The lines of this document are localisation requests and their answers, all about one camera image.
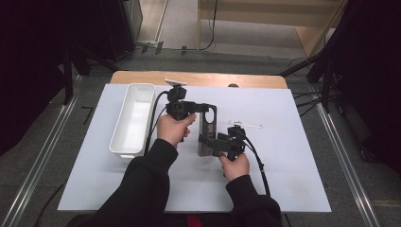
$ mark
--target red fabric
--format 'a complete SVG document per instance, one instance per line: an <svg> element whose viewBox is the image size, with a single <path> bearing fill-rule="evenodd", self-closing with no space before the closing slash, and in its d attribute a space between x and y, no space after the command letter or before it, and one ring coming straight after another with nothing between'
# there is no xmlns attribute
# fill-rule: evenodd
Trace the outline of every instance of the red fabric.
<svg viewBox="0 0 401 227"><path fill-rule="evenodd" d="M197 215L186 215L186 225L188 227L201 227L201 221Z"/></svg>

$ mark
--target white table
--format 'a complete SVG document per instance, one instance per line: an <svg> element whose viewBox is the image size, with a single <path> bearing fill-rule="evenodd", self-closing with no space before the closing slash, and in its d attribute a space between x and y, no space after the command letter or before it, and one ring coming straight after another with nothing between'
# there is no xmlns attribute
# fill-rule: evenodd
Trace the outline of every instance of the white table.
<svg viewBox="0 0 401 227"><path fill-rule="evenodd" d="M127 164L110 151L109 144L128 84L107 84L91 126L63 192L59 210L95 211L119 186ZM168 86L156 86L156 96ZM218 131L227 133L229 120L261 124L245 128L265 164L271 196L283 212L330 212L323 184L307 142L290 90L187 86L186 99L218 107ZM167 103L162 96L160 112ZM225 190L221 163L197 155L199 119L179 144L179 157L169 170L171 188L167 212L228 212L232 202ZM264 192L253 154L251 177Z"/></svg>

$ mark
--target person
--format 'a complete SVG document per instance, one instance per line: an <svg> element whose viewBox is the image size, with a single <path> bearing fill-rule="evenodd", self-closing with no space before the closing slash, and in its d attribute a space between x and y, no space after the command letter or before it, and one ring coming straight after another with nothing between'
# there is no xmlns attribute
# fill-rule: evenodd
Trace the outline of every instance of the person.
<svg viewBox="0 0 401 227"><path fill-rule="evenodd" d="M240 154L233 162L222 152L218 157L228 180L226 189L234 204L230 214L199 214L184 218L164 214L169 194L168 170L179 155L178 144L188 136L188 127L195 119L194 113L181 121L168 114L161 116L157 139L148 154L132 159L119 187L80 227L281 226L280 206L271 197L257 194L249 175L250 163L246 154Z"/></svg>

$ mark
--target white tray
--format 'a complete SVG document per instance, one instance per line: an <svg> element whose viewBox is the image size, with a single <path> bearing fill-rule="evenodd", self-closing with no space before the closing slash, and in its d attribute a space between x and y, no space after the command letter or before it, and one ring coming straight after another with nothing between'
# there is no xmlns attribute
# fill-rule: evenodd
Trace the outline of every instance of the white tray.
<svg viewBox="0 0 401 227"><path fill-rule="evenodd" d="M125 94L110 151L124 161L143 156L153 106L154 85L132 83Z"/></svg>

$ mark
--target black sweatshirt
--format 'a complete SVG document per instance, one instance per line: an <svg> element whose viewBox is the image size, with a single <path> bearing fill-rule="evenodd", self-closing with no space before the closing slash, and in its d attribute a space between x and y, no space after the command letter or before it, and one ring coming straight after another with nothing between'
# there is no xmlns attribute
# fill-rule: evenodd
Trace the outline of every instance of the black sweatshirt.
<svg viewBox="0 0 401 227"><path fill-rule="evenodd" d="M164 215L170 187L168 170L177 156L171 144L157 139L147 156L132 159L120 186L80 227L169 226ZM271 197L259 196L249 175L232 180L226 189L234 204L231 215L199 215L202 227L221 226L221 223L223 226L281 226L279 205Z"/></svg>

